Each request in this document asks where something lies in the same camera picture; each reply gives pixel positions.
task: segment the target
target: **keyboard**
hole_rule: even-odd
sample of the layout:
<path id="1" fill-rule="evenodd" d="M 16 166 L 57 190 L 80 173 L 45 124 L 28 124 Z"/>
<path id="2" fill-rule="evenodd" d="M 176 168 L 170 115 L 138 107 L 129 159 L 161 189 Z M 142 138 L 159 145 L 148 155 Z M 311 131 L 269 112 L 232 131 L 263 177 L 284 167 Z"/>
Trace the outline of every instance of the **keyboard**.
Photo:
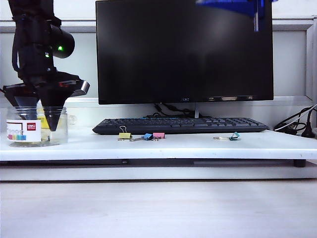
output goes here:
<path id="1" fill-rule="evenodd" d="M 102 135 L 118 135 L 122 126 L 133 135 L 164 132 L 165 134 L 260 132 L 268 127 L 249 118 L 138 118 L 105 119 L 93 128 Z"/>

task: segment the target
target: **glass jar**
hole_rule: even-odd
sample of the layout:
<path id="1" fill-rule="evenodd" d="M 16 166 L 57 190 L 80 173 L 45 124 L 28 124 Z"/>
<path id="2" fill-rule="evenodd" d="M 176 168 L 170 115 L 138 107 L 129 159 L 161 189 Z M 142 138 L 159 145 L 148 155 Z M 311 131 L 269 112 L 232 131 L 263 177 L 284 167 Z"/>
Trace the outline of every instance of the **glass jar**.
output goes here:
<path id="1" fill-rule="evenodd" d="M 7 138 L 14 147 L 67 143 L 67 112 L 61 107 L 9 107 Z"/>

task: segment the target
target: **jar label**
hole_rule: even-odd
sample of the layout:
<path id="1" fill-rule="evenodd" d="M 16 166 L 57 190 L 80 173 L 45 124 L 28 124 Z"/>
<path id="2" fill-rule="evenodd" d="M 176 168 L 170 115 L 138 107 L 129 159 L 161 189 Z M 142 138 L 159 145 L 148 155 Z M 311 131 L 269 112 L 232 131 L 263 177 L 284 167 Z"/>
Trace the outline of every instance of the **jar label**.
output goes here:
<path id="1" fill-rule="evenodd" d="M 41 120 L 6 120 L 7 137 L 15 142 L 40 142 Z"/>

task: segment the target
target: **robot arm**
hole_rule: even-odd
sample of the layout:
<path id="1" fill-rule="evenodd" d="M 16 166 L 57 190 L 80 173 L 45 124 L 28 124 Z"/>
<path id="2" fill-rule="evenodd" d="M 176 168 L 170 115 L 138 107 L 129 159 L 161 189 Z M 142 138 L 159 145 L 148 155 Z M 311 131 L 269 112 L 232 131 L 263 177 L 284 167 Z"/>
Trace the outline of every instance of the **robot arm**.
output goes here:
<path id="1" fill-rule="evenodd" d="M 89 83 L 77 75 L 54 67 L 53 56 L 72 54 L 74 38 L 61 30 L 53 0 L 9 0 L 9 5 L 16 24 L 12 66 L 23 83 L 4 86 L 4 95 L 15 107 L 36 107 L 41 100 L 50 129 L 55 131 L 59 115 L 52 117 L 50 107 L 62 108 L 68 97 L 84 95 L 89 89 Z"/>

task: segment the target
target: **computer monitor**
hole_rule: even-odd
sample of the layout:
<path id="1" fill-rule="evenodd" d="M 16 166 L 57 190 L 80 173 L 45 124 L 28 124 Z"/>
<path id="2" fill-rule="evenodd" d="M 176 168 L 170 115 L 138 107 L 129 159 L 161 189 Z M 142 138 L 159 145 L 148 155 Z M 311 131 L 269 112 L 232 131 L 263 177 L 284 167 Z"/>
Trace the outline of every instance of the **computer monitor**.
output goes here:
<path id="1" fill-rule="evenodd" d="M 99 104 L 273 99 L 272 16 L 263 28 L 195 0 L 96 2 Z"/>

